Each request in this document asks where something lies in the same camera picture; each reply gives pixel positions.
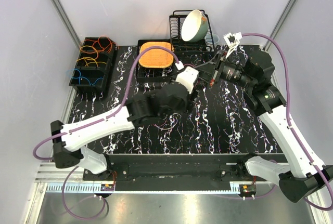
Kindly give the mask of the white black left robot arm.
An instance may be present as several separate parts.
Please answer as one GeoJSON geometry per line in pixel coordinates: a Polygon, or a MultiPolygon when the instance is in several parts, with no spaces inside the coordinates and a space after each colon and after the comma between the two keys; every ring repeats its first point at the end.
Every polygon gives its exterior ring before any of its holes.
{"type": "Polygon", "coordinates": [[[189,110],[196,92],[194,86],[199,72],[186,67],[176,79],[160,89],[136,94],[109,112],[73,124],[60,125],[54,137],[54,162],[56,168],[81,167],[95,174],[100,180],[112,175],[112,167],[106,156],[87,147],[99,138],[135,129],[145,125],[161,125],[168,115],[189,110]]]}

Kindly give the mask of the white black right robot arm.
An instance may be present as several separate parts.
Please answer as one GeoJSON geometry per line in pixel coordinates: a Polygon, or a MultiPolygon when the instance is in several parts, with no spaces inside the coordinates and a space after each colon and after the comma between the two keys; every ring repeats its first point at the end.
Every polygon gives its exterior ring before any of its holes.
{"type": "Polygon", "coordinates": [[[287,101],[271,83],[275,67],[268,53],[254,51],[241,66],[231,62],[225,52],[217,52],[195,68],[200,79],[211,85],[222,79],[242,87],[248,108],[269,129],[287,159],[287,165],[279,165],[256,154],[246,155],[236,165],[239,179],[269,181],[294,203],[332,181],[332,166],[325,165],[306,143],[287,111],[287,101]]]}

